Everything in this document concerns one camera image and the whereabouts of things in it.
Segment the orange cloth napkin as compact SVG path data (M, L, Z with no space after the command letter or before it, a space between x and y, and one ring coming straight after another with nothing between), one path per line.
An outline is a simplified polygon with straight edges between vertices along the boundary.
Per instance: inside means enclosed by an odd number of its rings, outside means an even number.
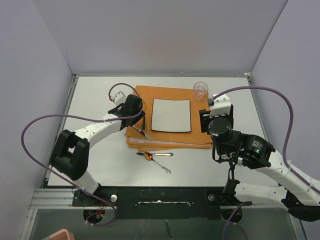
M135 130L126 128L126 143L131 148L210 148L211 137L201 132L199 110L208 110L206 99L196 100L192 89L169 88L138 85L135 88L143 100L145 112L145 133L151 141ZM151 130L152 110L154 99L190 100L191 132L173 133ZM134 126L142 130L143 119Z

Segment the silver table knife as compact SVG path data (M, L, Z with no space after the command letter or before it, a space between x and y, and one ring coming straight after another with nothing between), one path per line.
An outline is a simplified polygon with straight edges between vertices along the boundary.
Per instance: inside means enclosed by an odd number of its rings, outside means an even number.
M154 153L154 152L137 152L136 153L139 156L163 156L163 157L171 157L174 154L172 152L168 152L168 153Z
M135 125L132 126L135 130L137 130L139 133L141 133L144 137L146 137L149 141L151 141L151 137L146 133L144 132L142 129L136 127Z

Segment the white square plate black rim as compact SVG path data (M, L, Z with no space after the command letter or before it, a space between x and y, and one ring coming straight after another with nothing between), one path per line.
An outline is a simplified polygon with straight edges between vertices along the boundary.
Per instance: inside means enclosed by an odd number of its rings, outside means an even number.
M151 130L166 133L192 131L190 100L153 99Z

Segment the clear drinking glass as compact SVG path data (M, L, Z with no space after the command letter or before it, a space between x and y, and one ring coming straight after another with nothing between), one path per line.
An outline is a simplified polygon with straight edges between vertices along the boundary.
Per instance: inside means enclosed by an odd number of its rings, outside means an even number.
M208 94L209 87L203 81L198 81L193 85L193 93L196 100L202 100Z

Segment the gold spoon dark handle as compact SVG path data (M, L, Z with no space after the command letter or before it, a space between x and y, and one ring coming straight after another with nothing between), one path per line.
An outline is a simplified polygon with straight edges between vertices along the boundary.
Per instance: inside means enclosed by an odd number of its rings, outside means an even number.
M145 130L146 127L146 116L144 115L142 118L142 130Z

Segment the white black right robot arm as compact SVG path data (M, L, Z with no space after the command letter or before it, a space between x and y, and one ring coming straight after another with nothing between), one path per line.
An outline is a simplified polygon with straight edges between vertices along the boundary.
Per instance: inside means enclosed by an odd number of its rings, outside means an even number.
M232 205L256 202L287 210L299 220L315 222L320 219L320 194L315 190L320 182L303 173L268 141L258 135L234 130L233 106L228 113L212 115L210 110L199 111L200 128L212 139L212 159L229 164L223 200ZM235 167L246 167L277 182L276 186L247 184L235 178Z

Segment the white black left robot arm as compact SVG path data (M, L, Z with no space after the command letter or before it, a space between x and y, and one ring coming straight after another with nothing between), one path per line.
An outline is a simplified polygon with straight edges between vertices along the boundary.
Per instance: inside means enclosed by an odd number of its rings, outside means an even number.
M90 148L113 133L136 124L143 116L143 100L133 94L121 97L118 105L98 122L75 131L63 130L56 141L49 164L67 176L80 189L91 206L102 199L99 183L88 172Z

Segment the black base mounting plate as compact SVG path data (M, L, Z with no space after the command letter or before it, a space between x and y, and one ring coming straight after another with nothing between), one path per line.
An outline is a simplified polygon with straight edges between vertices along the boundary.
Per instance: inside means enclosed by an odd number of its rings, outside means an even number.
M116 220L219 220L223 207L238 206L223 187L103 186L99 195L116 208Z

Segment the pink plastic bin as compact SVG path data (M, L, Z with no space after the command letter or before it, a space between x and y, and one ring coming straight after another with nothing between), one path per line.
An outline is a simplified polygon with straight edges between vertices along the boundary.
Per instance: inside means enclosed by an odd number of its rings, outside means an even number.
M75 240L74 234L67 229L61 229L47 237L45 240Z

